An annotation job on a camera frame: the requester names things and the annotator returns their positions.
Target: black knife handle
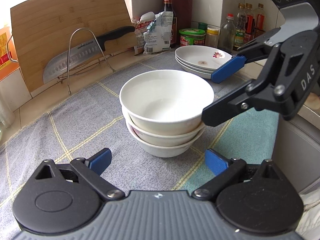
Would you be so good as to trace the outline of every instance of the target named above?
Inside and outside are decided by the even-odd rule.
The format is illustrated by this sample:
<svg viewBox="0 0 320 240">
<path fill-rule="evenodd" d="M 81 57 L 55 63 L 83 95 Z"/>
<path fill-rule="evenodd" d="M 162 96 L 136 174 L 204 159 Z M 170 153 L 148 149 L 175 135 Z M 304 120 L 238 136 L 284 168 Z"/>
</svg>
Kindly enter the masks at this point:
<svg viewBox="0 0 320 240">
<path fill-rule="evenodd" d="M 104 43 L 106 41 L 111 41 L 111 40 L 115 40 L 115 39 L 119 39 L 120 37 L 122 37 L 123 35 L 127 34 L 127 33 L 133 33 L 135 31 L 135 27 L 134 26 L 123 26 L 120 28 L 117 28 L 111 32 L 105 33 L 103 35 L 100 35 L 97 37 L 98 43 L 101 47 L 101 49 L 103 51 L 106 51 L 106 48 L 104 47 Z"/>
</svg>

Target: stacked bowls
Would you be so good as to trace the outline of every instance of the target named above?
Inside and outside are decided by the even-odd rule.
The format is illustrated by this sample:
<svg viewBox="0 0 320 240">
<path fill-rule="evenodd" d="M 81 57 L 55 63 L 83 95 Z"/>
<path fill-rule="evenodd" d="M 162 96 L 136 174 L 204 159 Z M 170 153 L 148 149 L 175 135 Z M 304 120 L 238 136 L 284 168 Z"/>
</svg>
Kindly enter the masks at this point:
<svg viewBox="0 0 320 240">
<path fill-rule="evenodd" d="M 174 157 L 191 147 L 204 132 L 202 110 L 213 99 L 205 80 L 178 70 L 140 74 L 120 91 L 130 134 L 146 152 L 158 157 Z"/>
<path fill-rule="evenodd" d="M 175 54 L 185 71 L 205 79 L 211 79 L 211 74 L 232 58 L 220 49 L 206 46 L 183 46 Z"/>
</svg>

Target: blue gripper pad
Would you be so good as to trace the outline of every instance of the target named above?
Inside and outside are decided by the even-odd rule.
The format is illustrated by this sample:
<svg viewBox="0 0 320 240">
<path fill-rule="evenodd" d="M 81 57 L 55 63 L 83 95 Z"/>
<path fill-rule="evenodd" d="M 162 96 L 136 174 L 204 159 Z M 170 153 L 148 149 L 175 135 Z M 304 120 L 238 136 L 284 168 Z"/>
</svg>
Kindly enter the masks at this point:
<svg viewBox="0 0 320 240">
<path fill-rule="evenodd" d="M 111 164 L 111 160 L 112 153 L 110 149 L 104 148 L 89 159 L 86 159 L 84 164 L 100 176 Z"/>
<path fill-rule="evenodd" d="M 215 176 L 218 176 L 220 173 L 224 172 L 231 164 L 230 160 L 226 159 L 213 149 L 208 149 L 205 151 L 204 162 Z"/>
<path fill-rule="evenodd" d="M 231 60 L 229 60 L 227 63 L 225 63 L 212 73 L 211 80 L 214 83 L 220 84 L 226 78 L 230 77 L 241 68 L 243 68 L 246 61 L 247 58 L 245 56 L 233 57 Z"/>
</svg>

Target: kitchen knife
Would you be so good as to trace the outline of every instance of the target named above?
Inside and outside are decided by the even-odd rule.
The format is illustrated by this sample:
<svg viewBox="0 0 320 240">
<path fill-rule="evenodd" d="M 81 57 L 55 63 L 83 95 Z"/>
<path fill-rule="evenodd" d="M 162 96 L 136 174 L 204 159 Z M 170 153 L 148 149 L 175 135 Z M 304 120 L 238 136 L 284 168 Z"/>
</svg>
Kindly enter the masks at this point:
<svg viewBox="0 0 320 240">
<path fill-rule="evenodd" d="M 135 31 L 134 26 L 124 26 L 118 29 L 107 32 L 97 37 L 98 43 L 103 51 L 106 50 L 104 43 L 105 41 L 111 41 L 122 37 L 127 33 Z M 93 56 L 101 53 L 95 39 L 86 41 L 70 50 L 70 69 L 78 66 Z M 67 72 L 67 58 L 68 51 L 62 52 L 58 56 L 54 57 L 46 65 L 43 73 L 43 83 L 57 78 L 63 73 Z"/>
</svg>

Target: wooden cutting board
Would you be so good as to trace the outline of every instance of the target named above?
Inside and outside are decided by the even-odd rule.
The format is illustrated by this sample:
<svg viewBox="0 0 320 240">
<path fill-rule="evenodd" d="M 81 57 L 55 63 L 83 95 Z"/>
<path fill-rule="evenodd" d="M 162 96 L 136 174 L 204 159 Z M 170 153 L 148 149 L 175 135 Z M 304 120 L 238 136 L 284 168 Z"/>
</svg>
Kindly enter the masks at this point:
<svg viewBox="0 0 320 240">
<path fill-rule="evenodd" d="M 11 22 L 18 61 L 30 92 L 43 85 L 45 66 L 68 50 L 76 29 L 89 28 L 99 36 L 132 25 L 124 0 L 27 0 L 11 8 Z M 90 39 L 90 32 L 79 31 L 73 36 L 71 47 Z M 135 45 L 135 33 L 128 33 L 106 41 L 105 54 Z"/>
</svg>

